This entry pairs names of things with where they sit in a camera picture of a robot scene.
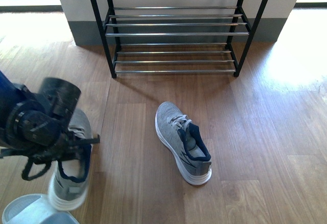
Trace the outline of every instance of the white sole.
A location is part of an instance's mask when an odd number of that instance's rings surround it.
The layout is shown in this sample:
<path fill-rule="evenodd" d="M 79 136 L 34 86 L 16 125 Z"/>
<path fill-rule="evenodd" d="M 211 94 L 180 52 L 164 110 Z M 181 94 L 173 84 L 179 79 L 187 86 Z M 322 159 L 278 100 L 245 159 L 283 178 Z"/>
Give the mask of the white sole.
<path fill-rule="evenodd" d="M 86 188 L 84 190 L 83 194 L 80 197 L 78 197 L 72 201 L 67 201 L 67 200 L 63 200 L 63 199 L 59 198 L 56 195 L 55 189 L 54 189 L 54 180 L 55 180 L 55 172 L 53 173 L 53 175 L 51 177 L 50 184 L 49 184 L 49 190 L 48 190 L 49 202 L 53 208 L 55 208 L 56 210 L 60 210 L 60 211 L 70 211 L 70 210 L 77 209 L 84 203 L 86 196 L 87 196 L 88 188 Z"/>
<path fill-rule="evenodd" d="M 157 114 L 155 115 L 155 130 L 157 132 L 157 135 L 159 137 L 159 139 L 161 140 L 161 142 L 171 151 L 171 153 L 174 155 L 175 157 L 175 161 L 178 167 L 179 172 L 181 173 L 181 175 L 183 176 L 183 178 L 190 183 L 191 185 L 195 185 L 195 186 L 199 186 L 202 185 L 204 183 L 206 183 L 207 181 L 209 181 L 210 177 L 211 177 L 211 168 L 209 170 L 209 172 L 207 174 L 204 175 L 200 175 L 200 176 L 196 176 L 196 175 L 192 175 L 190 174 L 184 167 L 181 159 L 179 158 L 179 156 L 177 155 L 177 153 L 175 152 L 175 150 L 171 147 L 171 145 L 165 140 L 165 138 L 162 136 L 159 128 L 158 128 L 158 124 L 157 124 Z"/>

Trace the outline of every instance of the rack shelf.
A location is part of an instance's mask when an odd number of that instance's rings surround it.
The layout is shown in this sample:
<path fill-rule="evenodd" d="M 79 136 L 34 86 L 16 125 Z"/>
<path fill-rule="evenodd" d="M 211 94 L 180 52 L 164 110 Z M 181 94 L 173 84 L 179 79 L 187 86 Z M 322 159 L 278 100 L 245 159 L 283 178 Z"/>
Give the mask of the rack shelf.
<path fill-rule="evenodd" d="M 123 73 L 233 73 L 237 77 L 267 1 L 261 1 L 253 25 L 250 24 L 243 10 L 243 0 L 238 0 L 235 6 L 225 7 L 115 7 L 113 0 L 107 0 L 109 9 L 104 23 L 100 16 L 97 0 L 91 0 L 91 4 L 112 78 Z M 154 10 L 154 13 L 142 13 L 144 10 L 147 12 Z M 233 13 L 208 14 L 203 10 L 233 10 Z M 242 28 L 244 31 L 236 32 L 236 28 Z M 236 59 L 232 47 L 234 36 L 247 37 L 239 61 Z M 107 40 L 110 37 L 115 39 L 113 57 L 111 57 Z M 197 40 L 192 42 L 170 40 L 176 37 L 181 39 L 196 37 Z M 203 37 L 213 39 L 226 37 L 227 40 L 206 42 L 200 40 Z M 122 43 L 125 39 L 131 38 L 140 40 L 140 43 Z M 166 56 L 166 58 L 160 60 L 160 56 Z M 167 60 L 167 56 L 172 56 L 172 59 Z M 174 56 L 179 56 L 178 60 L 174 60 Z M 170 68 L 163 71 L 156 68 L 159 64 Z M 206 69 L 180 70 L 180 67 L 172 68 L 176 65 L 195 66 L 195 64 Z"/>

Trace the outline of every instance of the chrome rod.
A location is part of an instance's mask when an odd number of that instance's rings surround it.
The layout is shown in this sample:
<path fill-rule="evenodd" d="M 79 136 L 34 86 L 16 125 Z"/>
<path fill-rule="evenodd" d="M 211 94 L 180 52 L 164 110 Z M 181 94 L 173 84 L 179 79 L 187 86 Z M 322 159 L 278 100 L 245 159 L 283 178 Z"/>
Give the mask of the chrome rod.
<path fill-rule="evenodd" d="M 109 15 L 110 18 L 234 18 L 242 17 L 242 14 L 142 14 L 142 15 Z"/>
<path fill-rule="evenodd" d="M 248 36 L 248 32 L 107 33 L 106 36 Z"/>
<path fill-rule="evenodd" d="M 117 52 L 118 55 L 139 55 L 139 54 L 228 54 L 230 50 L 225 51 L 172 51 L 172 52 Z"/>
<path fill-rule="evenodd" d="M 106 24 L 110 27 L 139 27 L 139 26 L 243 26 L 246 23 L 169 23 L 169 24 Z"/>
<path fill-rule="evenodd" d="M 121 44 L 121 46 L 176 46 L 176 45 L 226 45 L 225 42 L 190 42 L 190 43 L 126 43 Z"/>
<path fill-rule="evenodd" d="M 237 6 L 226 7 L 119 7 L 115 10 L 149 10 L 149 9 L 236 9 Z"/>
<path fill-rule="evenodd" d="M 137 60 L 123 60 L 115 61 L 117 64 L 166 64 L 166 63 L 233 63 L 234 60 L 154 60 L 154 61 L 137 61 Z"/>
<path fill-rule="evenodd" d="M 172 71 L 116 71 L 117 74 L 123 73 L 233 73 L 235 70 L 172 70 Z"/>

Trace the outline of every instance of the gray baseboard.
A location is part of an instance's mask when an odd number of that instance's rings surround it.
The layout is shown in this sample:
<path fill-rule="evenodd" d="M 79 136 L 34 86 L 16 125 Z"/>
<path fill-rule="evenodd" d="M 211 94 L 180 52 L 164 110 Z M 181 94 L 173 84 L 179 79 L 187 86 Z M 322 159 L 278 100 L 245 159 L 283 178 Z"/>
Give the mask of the gray baseboard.
<path fill-rule="evenodd" d="M 279 34 L 281 33 L 283 26 L 286 22 L 286 18 L 262 18 L 258 29 L 256 31 L 254 41 L 268 41 L 275 42 L 277 41 Z M 74 40 L 76 45 L 99 45 L 101 43 L 101 39 L 99 36 L 99 30 L 97 27 L 97 23 L 95 21 L 69 21 L 69 26 L 71 28 Z M 124 32 L 146 32 L 147 29 L 140 28 L 121 28 L 120 33 Z M 166 28 L 156 28 L 151 29 L 151 32 L 163 32 L 167 30 Z M 228 31 L 228 28 L 217 27 L 214 30 L 216 31 Z M 187 32 L 189 28 L 187 27 L 174 27 L 168 29 L 169 32 Z M 194 32 L 211 32 L 212 28 L 208 27 L 198 27 L 196 29 L 192 29 Z M 245 31 L 241 27 L 238 28 L 238 31 Z M 247 37 L 234 37 L 233 41 L 246 41 Z M 211 37 L 211 36 L 191 36 L 191 37 L 122 37 L 122 43 L 144 43 L 144 42 L 169 42 L 169 43 L 178 43 L 178 42 L 224 42 L 226 41 L 226 37 Z M 114 44 L 114 38 L 108 38 L 109 44 Z"/>

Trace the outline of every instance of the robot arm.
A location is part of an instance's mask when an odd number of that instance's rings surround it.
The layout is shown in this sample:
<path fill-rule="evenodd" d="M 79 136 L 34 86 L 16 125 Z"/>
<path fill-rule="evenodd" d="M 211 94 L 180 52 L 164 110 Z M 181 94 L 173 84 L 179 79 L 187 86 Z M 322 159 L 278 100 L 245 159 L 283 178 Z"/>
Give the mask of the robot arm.
<path fill-rule="evenodd" d="M 78 159 L 79 145 L 99 143 L 99 136 L 81 140 L 68 131 L 80 94 L 75 85 L 58 78 L 45 78 L 33 94 L 0 72 L 0 146 L 6 147 L 0 159 L 27 156 L 22 178 L 30 181 L 45 174 L 52 161 Z M 33 164 L 45 167 L 29 176 Z"/>

